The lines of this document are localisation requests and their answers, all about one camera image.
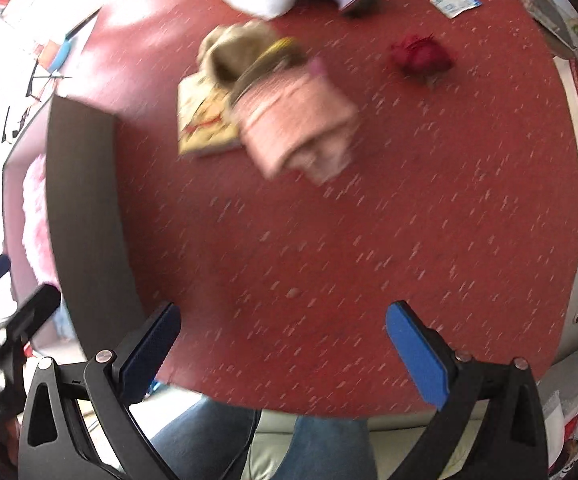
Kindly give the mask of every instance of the blue rubber pad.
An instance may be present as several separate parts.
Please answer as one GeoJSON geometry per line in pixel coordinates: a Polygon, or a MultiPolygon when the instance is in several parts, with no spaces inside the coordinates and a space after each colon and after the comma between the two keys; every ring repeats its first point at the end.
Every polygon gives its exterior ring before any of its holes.
{"type": "Polygon", "coordinates": [[[440,410],[449,396],[449,378],[444,365],[398,303],[389,305],[386,324],[387,334],[420,396],[440,410]]]}
{"type": "Polygon", "coordinates": [[[126,406],[143,400],[160,365],[180,332],[180,310],[173,303],[138,343],[120,372],[120,400],[126,406]]]}

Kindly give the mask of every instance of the screw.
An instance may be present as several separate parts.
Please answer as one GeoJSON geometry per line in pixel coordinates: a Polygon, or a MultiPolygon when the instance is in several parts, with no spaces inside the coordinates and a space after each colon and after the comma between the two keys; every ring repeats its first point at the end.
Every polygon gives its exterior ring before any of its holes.
{"type": "Polygon", "coordinates": [[[473,359],[473,356],[471,355],[471,352],[469,352],[468,350],[460,349],[455,351],[455,358],[461,363],[468,363],[469,361],[471,361],[471,359],[473,359]]]}
{"type": "Polygon", "coordinates": [[[0,346],[4,345],[7,342],[7,329],[2,327],[0,329],[0,346]]]}
{"type": "Polygon", "coordinates": [[[38,368],[41,370],[47,370],[47,368],[51,366],[52,362],[51,357],[43,357],[38,363],[38,368]]]}
{"type": "Polygon", "coordinates": [[[527,370],[529,363],[524,357],[516,357],[514,358],[514,366],[518,368],[518,370],[527,370]]]}
{"type": "Polygon", "coordinates": [[[96,361],[98,363],[106,363],[112,358],[113,354],[111,350],[101,350],[96,354],[96,361]]]}
{"type": "Polygon", "coordinates": [[[7,379],[5,378],[5,372],[0,370],[0,392],[2,392],[7,386],[7,379]]]}

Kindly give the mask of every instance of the red rose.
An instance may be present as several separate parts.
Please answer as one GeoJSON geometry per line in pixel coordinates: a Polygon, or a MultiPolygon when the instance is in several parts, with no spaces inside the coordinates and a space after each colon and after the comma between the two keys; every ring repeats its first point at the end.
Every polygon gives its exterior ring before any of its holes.
{"type": "Polygon", "coordinates": [[[454,62],[447,50],[433,36],[407,36],[402,43],[391,45],[391,59],[403,72],[431,76],[446,72],[454,62]]]}

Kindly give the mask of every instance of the pink fluffy cushion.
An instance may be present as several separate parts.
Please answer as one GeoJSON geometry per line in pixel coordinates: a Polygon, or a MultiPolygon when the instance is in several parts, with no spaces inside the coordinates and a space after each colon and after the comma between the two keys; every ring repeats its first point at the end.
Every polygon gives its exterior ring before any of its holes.
{"type": "Polygon", "coordinates": [[[22,210],[25,213],[22,245],[25,247],[27,260],[38,282],[50,283],[60,288],[49,240],[45,196],[45,158],[45,155],[38,155],[35,158],[22,182],[22,210]]]}

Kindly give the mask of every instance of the red carpet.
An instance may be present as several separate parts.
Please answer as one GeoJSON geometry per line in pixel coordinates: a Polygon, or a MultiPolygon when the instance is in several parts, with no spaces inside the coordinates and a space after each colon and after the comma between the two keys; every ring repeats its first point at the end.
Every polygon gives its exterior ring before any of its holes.
{"type": "Polygon", "coordinates": [[[113,0],[76,97],[112,110],[130,261],[147,311],[183,329],[160,377],[219,400],[374,415],[424,404],[384,332],[406,299],[455,347],[541,375],[578,262],[578,156],[562,85],[519,0],[448,20],[382,0],[361,20],[301,0],[272,22],[324,58],[361,108],[328,186],[266,182],[244,151],[178,160],[176,85],[200,41],[246,16],[220,0],[113,0]],[[456,68],[430,90],[387,48],[435,34],[456,68]]]}

